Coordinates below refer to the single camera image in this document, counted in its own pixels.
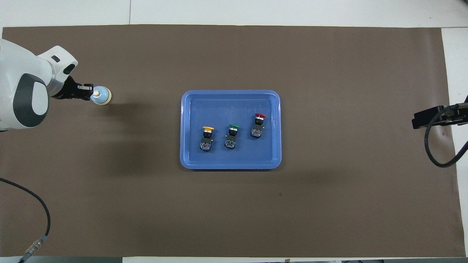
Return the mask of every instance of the blue tray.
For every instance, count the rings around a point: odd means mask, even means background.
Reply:
[[[266,115],[262,137],[250,135],[255,113]],[[180,162],[188,169],[273,169],[281,162],[278,93],[272,90],[190,90],[182,96]],[[224,146],[229,124],[240,126],[236,147]],[[200,150],[203,126],[212,147]]]

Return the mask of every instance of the white table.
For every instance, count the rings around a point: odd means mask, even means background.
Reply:
[[[450,104],[463,102],[468,95],[468,4],[462,0],[0,1],[0,35],[2,27],[108,24],[437,27],[442,28]],[[453,128],[453,142],[457,151],[467,139],[468,125]],[[468,244],[468,156],[457,163],[457,175],[465,244]],[[285,259],[145,257],[124,258],[124,262],[234,263]]]

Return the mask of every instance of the cable connector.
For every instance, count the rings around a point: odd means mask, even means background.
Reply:
[[[20,262],[26,262],[30,257],[32,257],[42,246],[44,241],[47,239],[47,236],[43,236],[40,239],[34,241],[32,245],[26,250],[24,256],[20,259]]]

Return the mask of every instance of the black cable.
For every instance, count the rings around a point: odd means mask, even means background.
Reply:
[[[47,215],[47,229],[46,229],[44,235],[48,236],[49,235],[49,230],[51,229],[51,215],[49,214],[49,209],[47,209],[47,206],[45,205],[44,201],[42,201],[42,199],[37,194],[33,193],[31,190],[27,189],[26,187],[22,187],[19,184],[16,184],[14,182],[8,181],[7,179],[3,179],[3,178],[0,178],[0,181],[2,181],[4,183],[7,183],[9,185],[13,185],[13,186],[27,192],[28,194],[34,196],[41,203],[42,207],[45,210],[45,214]]]
[[[468,141],[465,143],[465,145],[460,149],[460,151],[448,162],[446,163],[440,163],[434,157],[432,156],[432,153],[429,149],[429,132],[431,131],[432,126],[436,122],[436,120],[444,113],[448,112],[449,110],[456,110],[458,109],[458,104],[455,105],[450,105],[448,107],[445,107],[443,110],[439,111],[434,117],[432,117],[431,121],[427,125],[426,128],[426,133],[424,134],[424,148],[426,149],[427,156],[433,162],[433,164],[437,165],[438,167],[446,168],[454,163],[456,163],[460,158],[465,154],[465,152],[468,150]]]

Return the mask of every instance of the tray rim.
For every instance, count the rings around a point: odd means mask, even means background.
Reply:
[[[256,165],[243,165],[239,167],[238,164],[230,165],[193,165],[188,164],[185,160],[185,106],[187,98],[191,95],[226,95],[226,94],[262,94],[262,95],[272,95],[277,103],[274,111],[276,111],[276,123],[277,123],[277,137],[276,137],[276,148],[277,148],[277,157],[272,163],[262,163]],[[281,101],[279,94],[270,89],[216,89],[216,90],[189,90],[186,91],[181,98],[181,119],[180,119],[180,153],[179,159],[182,166],[191,170],[271,170],[278,167],[282,161],[282,147],[281,147]]]

